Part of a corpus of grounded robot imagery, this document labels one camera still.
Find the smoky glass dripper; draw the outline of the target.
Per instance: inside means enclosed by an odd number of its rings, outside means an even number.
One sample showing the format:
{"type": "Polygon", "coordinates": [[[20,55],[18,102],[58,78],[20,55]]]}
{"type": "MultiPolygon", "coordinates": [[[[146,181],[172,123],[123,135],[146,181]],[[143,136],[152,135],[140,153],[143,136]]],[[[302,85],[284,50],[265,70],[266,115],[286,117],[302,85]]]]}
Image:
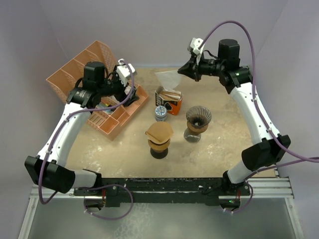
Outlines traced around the smoky glass dripper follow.
{"type": "Polygon", "coordinates": [[[211,122],[211,119],[210,110],[203,106],[191,107],[186,112],[186,120],[193,126],[206,126],[211,122]]]}

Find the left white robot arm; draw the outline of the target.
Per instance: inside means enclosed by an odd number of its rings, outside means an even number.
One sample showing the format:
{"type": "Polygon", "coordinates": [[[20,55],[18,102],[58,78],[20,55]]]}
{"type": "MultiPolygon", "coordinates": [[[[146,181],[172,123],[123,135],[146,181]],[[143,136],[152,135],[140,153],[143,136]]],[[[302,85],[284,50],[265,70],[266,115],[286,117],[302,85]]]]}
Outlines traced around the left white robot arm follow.
{"type": "Polygon", "coordinates": [[[129,81],[134,80],[135,68],[123,59],[118,61],[112,72],[104,63],[91,61],[84,66],[83,76],[69,92],[63,114],[45,146],[35,157],[28,156],[24,162],[34,184],[60,193],[72,188],[85,187],[91,195],[101,193],[103,184],[99,173],[67,169],[66,162],[70,149],[85,122],[103,97],[116,97],[119,106],[127,106],[137,100],[135,87],[125,92],[129,81]]]}

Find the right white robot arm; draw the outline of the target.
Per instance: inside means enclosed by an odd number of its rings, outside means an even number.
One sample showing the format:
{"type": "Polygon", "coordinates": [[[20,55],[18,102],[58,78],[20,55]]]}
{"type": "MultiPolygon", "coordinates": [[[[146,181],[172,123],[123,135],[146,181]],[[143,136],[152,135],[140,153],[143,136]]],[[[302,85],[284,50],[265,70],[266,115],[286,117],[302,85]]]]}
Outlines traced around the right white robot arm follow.
{"type": "Polygon", "coordinates": [[[243,113],[253,145],[242,151],[239,163],[223,173],[222,191],[233,195],[249,175],[260,168],[280,162],[285,152],[278,143],[289,147],[291,140],[288,135],[281,135],[272,124],[262,104],[256,109],[255,103],[259,96],[253,89],[253,76],[249,68],[240,66],[238,42],[234,39],[220,40],[215,59],[204,58],[203,50],[200,49],[202,43],[201,38],[193,38],[190,41],[187,49],[191,57],[177,72],[197,82],[203,75],[218,77],[243,113]]]}

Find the clear glass carafe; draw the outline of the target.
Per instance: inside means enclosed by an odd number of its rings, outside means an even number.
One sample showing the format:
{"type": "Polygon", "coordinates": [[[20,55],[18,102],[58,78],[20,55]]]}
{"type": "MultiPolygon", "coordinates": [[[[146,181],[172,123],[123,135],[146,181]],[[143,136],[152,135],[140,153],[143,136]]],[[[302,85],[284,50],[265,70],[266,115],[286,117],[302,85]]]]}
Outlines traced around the clear glass carafe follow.
{"type": "Polygon", "coordinates": [[[190,132],[189,130],[185,130],[183,137],[186,141],[190,142],[190,143],[197,143],[200,141],[201,139],[201,134],[193,134],[192,132],[190,132]]]}

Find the white paper coffee filter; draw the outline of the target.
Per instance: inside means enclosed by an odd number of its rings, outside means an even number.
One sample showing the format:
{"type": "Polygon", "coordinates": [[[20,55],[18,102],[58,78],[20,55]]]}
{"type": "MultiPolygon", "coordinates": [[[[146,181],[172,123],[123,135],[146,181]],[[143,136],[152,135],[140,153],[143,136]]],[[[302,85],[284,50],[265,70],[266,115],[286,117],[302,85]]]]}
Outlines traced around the white paper coffee filter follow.
{"type": "Polygon", "coordinates": [[[164,72],[155,73],[160,84],[166,90],[174,90],[180,83],[182,75],[177,72],[177,70],[170,70],[164,72]]]}

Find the brown paper coffee filter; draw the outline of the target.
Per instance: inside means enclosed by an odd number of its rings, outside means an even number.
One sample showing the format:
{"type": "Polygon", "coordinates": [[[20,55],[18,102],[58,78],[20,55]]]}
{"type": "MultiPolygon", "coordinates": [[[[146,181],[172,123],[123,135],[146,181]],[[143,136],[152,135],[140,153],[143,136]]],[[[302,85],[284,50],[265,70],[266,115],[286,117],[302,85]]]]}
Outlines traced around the brown paper coffee filter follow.
{"type": "Polygon", "coordinates": [[[163,144],[172,137],[173,129],[169,123],[157,121],[147,129],[145,134],[148,136],[148,140],[155,144],[163,144]]]}

